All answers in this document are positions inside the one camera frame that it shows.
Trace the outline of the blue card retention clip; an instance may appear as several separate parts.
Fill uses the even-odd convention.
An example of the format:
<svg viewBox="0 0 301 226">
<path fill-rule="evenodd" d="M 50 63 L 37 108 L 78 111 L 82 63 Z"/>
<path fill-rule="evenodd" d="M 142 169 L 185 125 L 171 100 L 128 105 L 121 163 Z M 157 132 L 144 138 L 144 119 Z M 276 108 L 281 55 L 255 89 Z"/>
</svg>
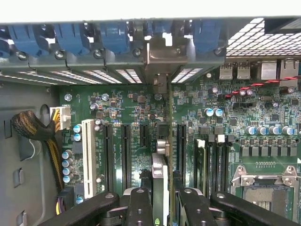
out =
<svg viewBox="0 0 301 226">
<path fill-rule="evenodd" d="M 10 35 L 8 28 L 4 25 L 0 25 L 0 57 L 9 58 L 10 57 L 10 45 L 8 40 Z"/>
<path fill-rule="evenodd" d="M 125 54 L 130 51 L 130 40 L 125 21 L 103 22 L 99 26 L 104 48 L 114 54 Z"/>
<path fill-rule="evenodd" d="M 9 25 L 8 31 L 18 50 L 32 57 L 49 54 L 48 41 L 43 37 L 41 26 L 38 24 Z"/>
<path fill-rule="evenodd" d="M 90 52 L 90 42 L 84 24 L 60 23 L 54 24 L 54 29 L 57 41 L 63 50 L 75 56 Z"/>
<path fill-rule="evenodd" d="M 193 42 L 197 54 L 213 52 L 220 56 L 224 46 L 219 45 L 222 19 L 195 19 L 191 22 Z"/>
</svg>

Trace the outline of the short black expansion slot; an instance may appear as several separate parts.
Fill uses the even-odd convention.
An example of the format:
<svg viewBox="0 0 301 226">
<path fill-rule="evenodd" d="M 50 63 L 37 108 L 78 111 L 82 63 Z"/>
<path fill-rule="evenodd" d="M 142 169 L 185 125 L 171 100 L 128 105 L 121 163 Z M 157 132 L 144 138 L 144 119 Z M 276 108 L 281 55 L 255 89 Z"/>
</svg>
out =
<svg viewBox="0 0 301 226">
<path fill-rule="evenodd" d="M 149 125 L 147 123 L 140 124 L 140 145 L 141 147 L 149 146 Z"/>
</svg>

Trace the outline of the silver USB port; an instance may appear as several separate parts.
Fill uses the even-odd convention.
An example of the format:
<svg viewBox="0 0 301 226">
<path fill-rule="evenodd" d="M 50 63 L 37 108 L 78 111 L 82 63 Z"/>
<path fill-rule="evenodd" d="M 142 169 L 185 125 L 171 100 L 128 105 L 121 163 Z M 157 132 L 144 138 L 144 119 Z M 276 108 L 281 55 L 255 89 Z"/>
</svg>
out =
<svg viewBox="0 0 301 226">
<path fill-rule="evenodd" d="M 237 66 L 237 79 L 248 80 L 251 77 L 250 65 L 248 62 L 240 62 Z"/>
<path fill-rule="evenodd" d="M 220 66 L 219 73 L 220 80 L 232 80 L 233 79 L 233 64 L 232 63 L 224 63 Z"/>
</svg>

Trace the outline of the green motherboard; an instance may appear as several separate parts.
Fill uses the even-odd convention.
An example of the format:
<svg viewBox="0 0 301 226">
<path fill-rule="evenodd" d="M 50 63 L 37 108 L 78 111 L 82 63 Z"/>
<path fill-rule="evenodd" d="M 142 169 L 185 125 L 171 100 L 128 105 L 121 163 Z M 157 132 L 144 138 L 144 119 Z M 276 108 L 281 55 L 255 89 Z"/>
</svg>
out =
<svg viewBox="0 0 301 226">
<path fill-rule="evenodd" d="M 229 153 L 228 192 L 230 179 L 240 164 L 251 172 L 260 169 L 268 172 L 269 168 L 279 172 L 293 165 L 301 176 L 301 62 L 296 79 L 289 81 L 254 84 L 250 79 L 220 80 L 219 73 L 213 72 L 189 84 L 183 80 L 172 83 L 174 119 L 187 126 L 183 185 L 209 196 L 209 135 L 215 136 L 215 186 L 217 135 L 225 135 L 223 154 L 227 135 L 235 136 Z M 164 116 L 162 95 L 154 94 L 150 86 L 144 85 L 74 86 L 62 89 L 61 101 L 71 109 L 71 130 L 63 133 L 63 176 L 67 186 L 74 189 L 75 203 L 85 200 L 81 122 L 86 119 L 95 121 L 97 193 L 107 191 L 105 124 L 112 124 L 113 129 L 114 191 L 124 192 L 121 154 L 124 123 L 131 124 L 131 187 L 140 186 L 139 174 L 142 170 L 151 171 L 151 156 L 156 151 L 156 124 Z M 149 125 L 148 147 L 140 145 L 142 123 Z"/>
</svg>

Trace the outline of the white expansion slot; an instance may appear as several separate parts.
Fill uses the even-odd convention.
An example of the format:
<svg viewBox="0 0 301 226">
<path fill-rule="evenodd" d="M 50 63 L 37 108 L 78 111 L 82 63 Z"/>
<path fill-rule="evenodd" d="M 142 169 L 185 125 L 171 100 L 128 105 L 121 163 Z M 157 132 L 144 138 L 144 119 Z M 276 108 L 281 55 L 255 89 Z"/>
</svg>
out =
<svg viewBox="0 0 301 226">
<path fill-rule="evenodd" d="M 95 156 L 95 121 L 86 119 L 82 124 L 84 197 L 89 199 L 97 193 L 96 156 Z"/>
</svg>

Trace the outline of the CPU socket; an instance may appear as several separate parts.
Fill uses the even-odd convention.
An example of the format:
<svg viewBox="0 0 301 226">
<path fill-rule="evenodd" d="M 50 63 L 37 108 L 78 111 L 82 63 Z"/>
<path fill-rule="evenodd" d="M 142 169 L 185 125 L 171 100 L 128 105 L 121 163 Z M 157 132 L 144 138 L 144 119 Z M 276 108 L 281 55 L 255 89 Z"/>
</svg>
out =
<svg viewBox="0 0 301 226">
<path fill-rule="evenodd" d="M 301 226 L 301 176 L 296 167 L 288 165 L 279 172 L 268 170 L 251 172 L 238 165 L 230 179 L 230 193 Z"/>
</svg>

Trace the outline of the open black PC case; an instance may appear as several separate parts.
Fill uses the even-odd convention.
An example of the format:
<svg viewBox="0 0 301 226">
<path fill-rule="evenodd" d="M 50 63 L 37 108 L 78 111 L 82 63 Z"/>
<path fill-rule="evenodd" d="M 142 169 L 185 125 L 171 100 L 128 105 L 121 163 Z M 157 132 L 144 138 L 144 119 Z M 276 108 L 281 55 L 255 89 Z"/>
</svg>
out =
<svg viewBox="0 0 301 226">
<path fill-rule="evenodd" d="M 38 226 L 79 204 L 74 189 L 63 176 L 63 133 L 71 130 L 71 109 L 62 104 L 63 88 L 74 86 L 150 86 L 145 66 L 147 43 L 164 38 L 187 38 L 188 62 L 175 81 L 189 84 L 220 72 L 224 63 L 248 62 L 250 80 L 261 81 L 263 61 L 301 62 L 301 16 L 222 17 L 220 56 L 197 54 L 191 22 L 194 18 L 138 18 L 80 20 L 73 22 L 0 22 L 9 25 L 38 24 L 48 41 L 47 56 L 32 57 L 8 40 L 10 57 L 0 57 L 0 226 Z M 114 54 L 103 47 L 100 23 L 125 21 L 130 51 Z M 63 50 L 54 24 L 84 24 L 90 52 L 75 56 Z"/>
</svg>

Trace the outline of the silver ethernet port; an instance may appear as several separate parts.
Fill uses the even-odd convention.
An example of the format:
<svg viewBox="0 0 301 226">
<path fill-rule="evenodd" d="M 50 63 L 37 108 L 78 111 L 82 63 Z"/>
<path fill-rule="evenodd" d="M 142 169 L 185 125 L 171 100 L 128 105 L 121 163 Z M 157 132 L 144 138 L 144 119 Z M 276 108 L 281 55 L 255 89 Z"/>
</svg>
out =
<svg viewBox="0 0 301 226">
<path fill-rule="evenodd" d="M 289 81 L 296 79 L 299 72 L 298 60 L 282 60 L 280 67 L 280 79 L 283 81 Z"/>
</svg>

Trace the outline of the silver square port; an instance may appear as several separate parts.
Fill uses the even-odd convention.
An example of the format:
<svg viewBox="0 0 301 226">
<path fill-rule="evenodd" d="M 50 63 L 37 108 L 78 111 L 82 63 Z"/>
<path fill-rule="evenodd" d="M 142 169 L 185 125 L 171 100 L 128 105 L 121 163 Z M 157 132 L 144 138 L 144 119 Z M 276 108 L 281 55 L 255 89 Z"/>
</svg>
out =
<svg viewBox="0 0 301 226">
<path fill-rule="evenodd" d="M 276 61 L 263 61 L 260 69 L 261 80 L 274 80 L 277 78 L 277 62 Z"/>
</svg>

